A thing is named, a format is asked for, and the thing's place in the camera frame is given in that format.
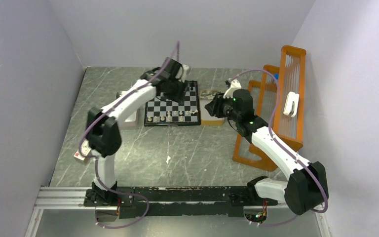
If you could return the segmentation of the orange wooden rack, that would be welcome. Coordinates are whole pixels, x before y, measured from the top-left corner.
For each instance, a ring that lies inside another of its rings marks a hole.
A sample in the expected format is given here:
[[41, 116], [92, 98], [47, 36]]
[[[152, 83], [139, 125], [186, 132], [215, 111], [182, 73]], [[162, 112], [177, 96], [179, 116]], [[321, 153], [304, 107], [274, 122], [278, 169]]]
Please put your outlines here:
[[[306, 50], [290, 45], [281, 49], [279, 66], [264, 65], [258, 72], [262, 77], [248, 82], [254, 96], [256, 114], [268, 120], [272, 130], [295, 152], [303, 147], [304, 97], [305, 97]], [[283, 114], [287, 94], [300, 95], [297, 115], [294, 118]]]

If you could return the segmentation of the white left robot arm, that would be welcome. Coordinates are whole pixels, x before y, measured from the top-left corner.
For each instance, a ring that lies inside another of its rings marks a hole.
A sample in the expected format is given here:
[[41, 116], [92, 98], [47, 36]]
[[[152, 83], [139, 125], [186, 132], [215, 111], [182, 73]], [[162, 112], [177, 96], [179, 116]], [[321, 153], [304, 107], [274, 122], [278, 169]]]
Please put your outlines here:
[[95, 159], [95, 178], [86, 201], [99, 206], [117, 202], [114, 159], [122, 143], [120, 126], [156, 96], [182, 102], [190, 71], [190, 66], [167, 57], [161, 67], [144, 72], [124, 95], [102, 108], [88, 111], [83, 140], [88, 141], [89, 155]]

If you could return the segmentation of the white clip object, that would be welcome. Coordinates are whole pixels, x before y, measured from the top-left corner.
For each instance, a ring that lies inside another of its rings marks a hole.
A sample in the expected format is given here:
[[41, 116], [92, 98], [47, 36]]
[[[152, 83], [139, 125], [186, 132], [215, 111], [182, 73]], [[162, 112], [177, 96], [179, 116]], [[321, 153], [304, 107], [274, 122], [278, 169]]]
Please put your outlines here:
[[286, 102], [283, 109], [285, 116], [294, 118], [297, 115], [300, 95], [290, 91], [286, 96]]

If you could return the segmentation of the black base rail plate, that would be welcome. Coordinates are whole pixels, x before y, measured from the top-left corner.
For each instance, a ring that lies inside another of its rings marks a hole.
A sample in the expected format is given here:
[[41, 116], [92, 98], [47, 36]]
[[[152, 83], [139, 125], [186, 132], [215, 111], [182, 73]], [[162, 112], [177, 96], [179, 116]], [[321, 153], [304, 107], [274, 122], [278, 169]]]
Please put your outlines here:
[[83, 205], [119, 211], [120, 219], [152, 216], [226, 215], [244, 217], [248, 207], [276, 206], [273, 199], [259, 197], [248, 186], [118, 187], [117, 193], [86, 190]]

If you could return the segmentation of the yellow tray of white pieces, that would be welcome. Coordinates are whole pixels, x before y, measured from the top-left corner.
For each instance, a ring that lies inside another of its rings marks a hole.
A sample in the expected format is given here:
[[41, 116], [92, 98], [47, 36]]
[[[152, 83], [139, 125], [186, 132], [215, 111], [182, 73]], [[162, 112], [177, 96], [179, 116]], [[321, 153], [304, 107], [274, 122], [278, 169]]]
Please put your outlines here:
[[212, 105], [216, 94], [221, 93], [219, 90], [202, 90], [199, 94], [200, 102], [200, 119], [203, 126], [221, 126], [225, 123], [224, 118], [217, 118], [212, 115]]

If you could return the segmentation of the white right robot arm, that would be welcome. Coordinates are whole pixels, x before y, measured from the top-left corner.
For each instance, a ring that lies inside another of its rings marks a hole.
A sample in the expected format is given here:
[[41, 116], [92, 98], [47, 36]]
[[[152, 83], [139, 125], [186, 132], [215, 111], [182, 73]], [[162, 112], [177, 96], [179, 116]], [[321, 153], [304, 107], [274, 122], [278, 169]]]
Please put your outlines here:
[[227, 118], [235, 123], [238, 134], [263, 151], [286, 177], [286, 181], [261, 178], [247, 190], [247, 200], [259, 204], [265, 198], [281, 201], [296, 215], [307, 211], [325, 212], [329, 191], [326, 170], [322, 163], [311, 163], [291, 149], [255, 114], [253, 99], [246, 89], [237, 89], [230, 98], [218, 93], [205, 105], [208, 114]]

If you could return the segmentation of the small white red box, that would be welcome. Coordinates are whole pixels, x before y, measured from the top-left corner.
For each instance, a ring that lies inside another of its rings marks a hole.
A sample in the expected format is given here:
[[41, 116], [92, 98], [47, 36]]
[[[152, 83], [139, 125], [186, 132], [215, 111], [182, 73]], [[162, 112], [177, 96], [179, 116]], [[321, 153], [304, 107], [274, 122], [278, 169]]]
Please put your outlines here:
[[73, 158], [76, 161], [87, 163], [88, 159], [89, 159], [88, 155], [89, 155], [90, 151], [91, 151], [91, 148], [89, 146], [81, 146], [81, 148], [78, 149], [73, 154]]

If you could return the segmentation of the silver metal tray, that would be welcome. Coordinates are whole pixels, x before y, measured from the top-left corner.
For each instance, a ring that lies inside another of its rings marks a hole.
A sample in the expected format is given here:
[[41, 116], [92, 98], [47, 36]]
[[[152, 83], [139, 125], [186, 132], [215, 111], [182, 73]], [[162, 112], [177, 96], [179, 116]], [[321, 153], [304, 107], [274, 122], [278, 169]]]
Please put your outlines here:
[[[115, 94], [115, 99], [119, 99], [123, 95], [125, 95], [127, 91], [117, 91]], [[126, 109], [125, 114], [122, 115], [127, 115], [127, 118], [124, 117], [124, 121], [121, 122], [120, 127], [125, 128], [125, 127], [135, 127], [138, 125], [139, 122], [139, 109], [131, 110], [129, 107]]]

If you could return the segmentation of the black white chess board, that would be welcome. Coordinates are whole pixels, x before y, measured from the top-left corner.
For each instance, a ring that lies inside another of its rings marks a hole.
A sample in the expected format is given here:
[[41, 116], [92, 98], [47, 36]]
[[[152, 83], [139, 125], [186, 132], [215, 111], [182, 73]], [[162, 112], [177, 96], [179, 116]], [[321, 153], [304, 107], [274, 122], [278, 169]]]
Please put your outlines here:
[[[198, 81], [196, 91], [191, 93], [186, 89], [185, 97], [183, 103], [178, 103], [166, 99], [163, 96], [156, 96], [154, 99], [148, 101], [145, 105], [145, 117], [144, 126], [167, 126], [167, 125], [178, 125], [178, 126], [195, 126], [201, 125], [200, 119], [200, 102], [198, 96]], [[186, 116], [186, 111], [191, 111], [197, 109], [199, 113], [197, 115]], [[178, 115], [173, 115], [174, 111], [178, 111]], [[172, 121], [167, 121], [167, 115], [172, 116]], [[154, 117], [165, 117], [165, 121], [155, 122]], [[185, 121], [179, 121], [179, 117], [184, 116]], [[148, 117], [153, 118], [153, 122], [148, 122]]]

